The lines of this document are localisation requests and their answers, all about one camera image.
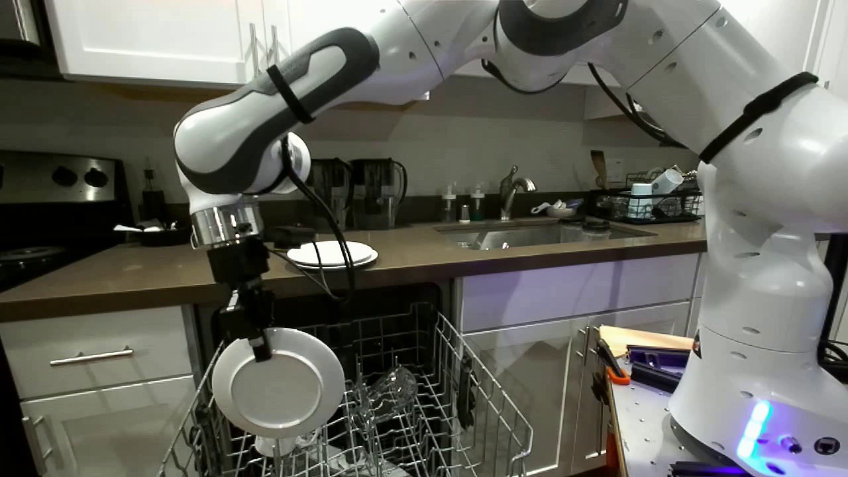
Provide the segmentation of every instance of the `white plate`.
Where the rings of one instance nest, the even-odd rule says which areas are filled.
[[[346,248],[350,248],[352,268],[370,266],[379,258],[376,248],[360,240],[346,240]],[[301,243],[298,248],[289,248],[286,260],[307,271],[318,271],[318,268],[345,271],[338,240]]]
[[[211,369],[211,397],[237,429],[294,441],[326,425],[341,403],[338,358],[313,335],[268,329],[270,360],[257,362],[245,338],[233,338]]]
[[[318,268],[318,262],[295,262],[295,260],[290,260],[290,258],[289,258],[289,262],[290,262],[294,268],[301,268],[301,271],[345,271],[345,268],[346,268],[345,262],[319,262],[319,268]],[[352,268],[366,268],[366,266],[370,266],[370,262],[376,262],[376,255],[363,258],[363,260],[355,260]]]

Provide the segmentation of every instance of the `wall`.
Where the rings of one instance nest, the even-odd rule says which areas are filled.
[[[126,161],[138,199],[154,168],[170,201],[186,201],[170,129],[187,109],[174,100],[130,100],[98,85],[0,83],[0,149],[99,154]],[[693,168],[688,152],[653,149],[635,126],[583,121],[583,88],[513,96],[492,79],[448,79],[428,100],[404,109],[346,107],[298,129],[313,156],[395,156],[411,170],[411,194],[468,190],[519,168],[541,190],[594,186],[588,149],[624,170]]]

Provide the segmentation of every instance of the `kitchen appliance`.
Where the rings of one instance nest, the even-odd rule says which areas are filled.
[[[408,173],[395,160],[352,160],[352,226],[395,227],[408,190]]]
[[[431,305],[313,324],[303,331],[355,360],[338,413],[307,444],[286,456],[262,456],[250,434],[227,429],[209,401],[207,370],[159,477],[183,474],[180,470],[233,477],[525,477],[531,427],[468,341]]]
[[[319,201],[334,213],[338,227],[346,227],[346,207],[350,207],[350,168],[341,160],[313,160],[310,181],[313,190]]]
[[[0,77],[61,79],[41,3],[0,0]]]
[[[114,160],[0,152],[0,291],[114,246],[130,219]]]

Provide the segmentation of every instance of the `dish soap bottle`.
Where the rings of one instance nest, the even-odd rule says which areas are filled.
[[[476,189],[473,189],[473,194],[472,194],[472,201],[473,201],[473,207],[472,207],[472,223],[480,223],[480,219],[481,219],[481,199],[485,199],[485,190],[481,190],[480,183],[476,183]]]
[[[164,205],[164,190],[159,189],[154,170],[143,170],[143,190],[140,190],[138,219],[160,223],[160,226],[170,223],[170,213],[167,213],[167,205]]]
[[[454,201],[452,186],[445,189],[443,201],[445,201],[443,223],[452,223],[452,215],[454,215],[452,213],[452,201]]]

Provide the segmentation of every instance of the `kitchen cabinet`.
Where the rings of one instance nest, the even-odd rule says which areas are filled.
[[[366,30],[379,19],[382,9],[390,9],[392,0],[341,0],[341,3],[314,3],[314,0],[284,0],[289,20],[289,42],[286,48],[301,48],[303,42],[314,40],[323,32],[338,26],[358,26]]]
[[[156,474],[193,394],[187,311],[0,324],[40,474]]]
[[[721,5],[779,59],[787,71],[812,68],[818,64],[820,24],[831,0],[721,0]],[[584,120],[621,117],[613,103],[599,89],[584,89]]]
[[[45,477],[151,477],[193,389],[191,376],[23,401]]]
[[[827,19],[820,26],[820,42],[816,56],[816,73],[835,96],[848,100],[848,5],[828,3]]]
[[[284,42],[284,0],[48,0],[66,77],[242,85]]]
[[[538,268],[454,282],[461,331],[688,301],[698,255]]]
[[[600,452],[584,452],[584,444],[596,444],[599,450],[603,444],[600,405],[580,401],[583,409],[575,409],[567,403],[567,394],[575,394],[568,388],[583,389],[584,384],[572,381],[578,373],[568,376],[568,341],[575,335],[599,324],[682,335],[685,312],[688,301],[669,301],[465,335],[468,348],[531,425],[530,474],[578,474],[603,462]]]

